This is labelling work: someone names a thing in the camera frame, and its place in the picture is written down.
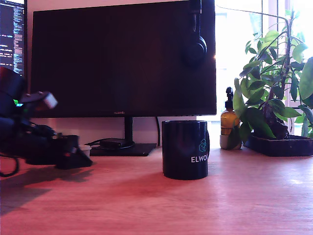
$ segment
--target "mug logo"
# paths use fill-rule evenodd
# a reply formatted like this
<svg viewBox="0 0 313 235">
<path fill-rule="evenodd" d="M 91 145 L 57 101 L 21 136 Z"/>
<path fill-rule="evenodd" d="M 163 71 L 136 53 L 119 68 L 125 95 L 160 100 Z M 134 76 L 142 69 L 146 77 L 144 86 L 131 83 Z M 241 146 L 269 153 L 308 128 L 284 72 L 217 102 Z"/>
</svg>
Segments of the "mug logo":
<svg viewBox="0 0 313 235">
<path fill-rule="evenodd" d="M 205 152 L 206 151 L 206 140 L 205 139 L 203 139 L 202 141 L 201 141 L 201 143 L 200 143 L 200 145 L 199 145 L 199 150 L 200 150 L 200 152 Z"/>
</svg>

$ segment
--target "robotic arm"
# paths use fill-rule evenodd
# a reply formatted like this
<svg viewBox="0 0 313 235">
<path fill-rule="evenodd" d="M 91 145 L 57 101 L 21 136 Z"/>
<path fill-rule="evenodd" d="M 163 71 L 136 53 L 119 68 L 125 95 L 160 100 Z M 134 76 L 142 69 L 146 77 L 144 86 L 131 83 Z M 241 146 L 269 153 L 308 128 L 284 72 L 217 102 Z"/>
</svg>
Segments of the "robotic arm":
<svg viewBox="0 0 313 235">
<path fill-rule="evenodd" d="M 53 109 L 57 105 L 49 92 L 23 95 L 25 79 L 18 73 L 0 67 L 0 153 L 16 161 L 31 165 L 55 165 L 58 169 L 72 169 L 92 165 L 92 160 L 78 145 L 78 136 L 63 136 L 49 126 L 30 121 L 34 111 Z"/>
</svg>

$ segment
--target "soap dispenser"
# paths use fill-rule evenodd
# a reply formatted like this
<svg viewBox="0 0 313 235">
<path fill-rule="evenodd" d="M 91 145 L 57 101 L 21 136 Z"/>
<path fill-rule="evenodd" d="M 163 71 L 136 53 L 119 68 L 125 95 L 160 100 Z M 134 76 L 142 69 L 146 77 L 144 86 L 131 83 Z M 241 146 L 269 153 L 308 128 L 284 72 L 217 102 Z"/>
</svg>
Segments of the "soap dispenser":
<svg viewBox="0 0 313 235">
<path fill-rule="evenodd" d="M 221 135 L 220 135 L 220 146 L 222 149 L 229 149 L 227 147 L 228 136 L 234 125 L 239 127 L 239 118 L 236 116 L 233 108 L 233 89 L 227 87 L 226 89 L 227 101 L 225 102 L 226 110 L 221 114 Z M 232 149 L 240 149 L 240 143 Z"/>
</svg>

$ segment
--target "monitor stand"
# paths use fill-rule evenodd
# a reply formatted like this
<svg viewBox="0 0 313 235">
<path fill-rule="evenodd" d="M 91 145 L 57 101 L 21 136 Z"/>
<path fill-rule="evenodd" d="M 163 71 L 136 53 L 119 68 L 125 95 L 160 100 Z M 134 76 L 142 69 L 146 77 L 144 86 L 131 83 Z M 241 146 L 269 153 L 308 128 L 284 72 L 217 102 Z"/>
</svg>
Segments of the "monitor stand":
<svg viewBox="0 0 313 235">
<path fill-rule="evenodd" d="M 124 117 L 125 140 L 130 147 L 117 150 L 106 150 L 101 147 L 93 147 L 90 156 L 148 156 L 157 146 L 156 143 L 134 143 L 133 142 L 133 117 Z"/>
</svg>

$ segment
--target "white wall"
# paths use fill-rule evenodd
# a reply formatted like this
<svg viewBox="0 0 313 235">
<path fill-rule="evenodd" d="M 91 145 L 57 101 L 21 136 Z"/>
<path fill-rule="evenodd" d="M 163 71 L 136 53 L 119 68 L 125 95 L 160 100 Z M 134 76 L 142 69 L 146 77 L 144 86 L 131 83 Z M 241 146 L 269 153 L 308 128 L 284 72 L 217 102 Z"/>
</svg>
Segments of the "white wall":
<svg viewBox="0 0 313 235">
<path fill-rule="evenodd" d="M 33 12 L 39 10 L 123 5 L 166 0 L 28 0 L 28 77 L 31 69 L 31 43 Z M 196 119 L 196 117 L 161 117 L 163 120 Z M 124 119 L 117 118 L 44 118 L 33 119 L 36 124 L 46 124 L 65 135 L 79 135 L 80 144 L 101 138 L 123 138 Z M 137 143 L 157 143 L 157 125 L 154 117 L 134 118 L 134 141 Z"/>
</svg>

